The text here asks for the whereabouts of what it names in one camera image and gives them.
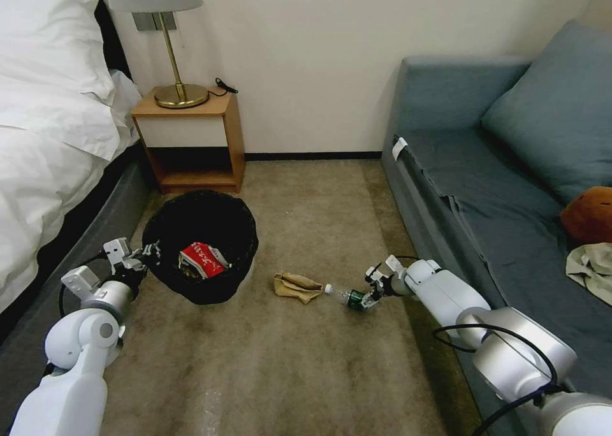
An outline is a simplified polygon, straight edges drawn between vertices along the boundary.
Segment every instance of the baseboard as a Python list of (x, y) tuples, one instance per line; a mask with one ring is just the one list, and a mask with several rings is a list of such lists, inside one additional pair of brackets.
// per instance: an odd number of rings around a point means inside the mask
[(365, 152), (248, 152), (248, 161), (275, 160), (335, 160), (335, 159), (380, 159), (381, 151)]

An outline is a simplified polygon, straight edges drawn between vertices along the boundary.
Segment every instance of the sofa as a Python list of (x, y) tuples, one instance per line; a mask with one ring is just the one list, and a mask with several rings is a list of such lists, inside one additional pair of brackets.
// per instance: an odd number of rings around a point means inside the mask
[[(418, 256), (457, 274), (493, 308), (516, 307), (558, 335), (578, 354), (567, 385), (612, 396), (612, 309), (565, 275), (576, 246), (559, 220), (565, 202), (483, 128), (483, 115), (529, 67), (519, 57), (404, 59), (382, 165)], [(395, 160), (398, 137), (407, 146)], [(502, 402), (470, 355), (457, 355), (484, 419)], [(488, 434), (538, 433), (529, 415), (513, 411)]]

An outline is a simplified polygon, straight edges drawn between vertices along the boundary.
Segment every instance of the black trash bag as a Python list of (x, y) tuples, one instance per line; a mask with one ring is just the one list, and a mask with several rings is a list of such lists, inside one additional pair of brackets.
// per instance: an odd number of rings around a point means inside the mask
[[(193, 242), (219, 249), (231, 267), (207, 279), (188, 277), (179, 269), (179, 253)], [(229, 300), (249, 272), (259, 245), (247, 205), (214, 191), (193, 191), (166, 202), (142, 233), (142, 244), (151, 243), (161, 251), (159, 264), (149, 265), (151, 272), (199, 305)]]

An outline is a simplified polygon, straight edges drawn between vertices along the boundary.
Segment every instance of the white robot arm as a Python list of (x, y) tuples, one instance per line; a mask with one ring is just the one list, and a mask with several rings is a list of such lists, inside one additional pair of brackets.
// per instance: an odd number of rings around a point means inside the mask
[(514, 308), (491, 310), (474, 288), (435, 261), (419, 260), (406, 268), (389, 256), (385, 263), (395, 275), (368, 269), (372, 290), (361, 300), (362, 309), (383, 296), (415, 294), (442, 326), (434, 334), (447, 331), (451, 338), (461, 339), (469, 348), (458, 349), (474, 353), (476, 370), (509, 403), (474, 435), (520, 405), (537, 419), (542, 436), (600, 436), (611, 431), (611, 400), (568, 393), (558, 386), (577, 355), (557, 336)]
[(103, 374), (119, 354), (129, 304), (147, 267), (143, 252), (132, 253), (125, 238), (104, 245), (112, 279), (83, 265), (62, 277), (81, 299), (81, 309), (61, 318), (49, 331), (45, 353), (52, 372), (22, 402), (10, 436), (96, 436), (106, 405)]

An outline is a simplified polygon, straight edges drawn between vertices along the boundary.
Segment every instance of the floor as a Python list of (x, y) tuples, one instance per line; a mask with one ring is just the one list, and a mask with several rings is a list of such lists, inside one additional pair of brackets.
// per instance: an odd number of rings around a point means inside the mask
[[(370, 265), (414, 252), (380, 162), (251, 162), (240, 197), (258, 227), (252, 278), (216, 306), (145, 279), (106, 373), (102, 434), (468, 435), (473, 402), (420, 303), (359, 314), (272, 289), (285, 271), (367, 290)], [(163, 201), (152, 194), (135, 244)]]

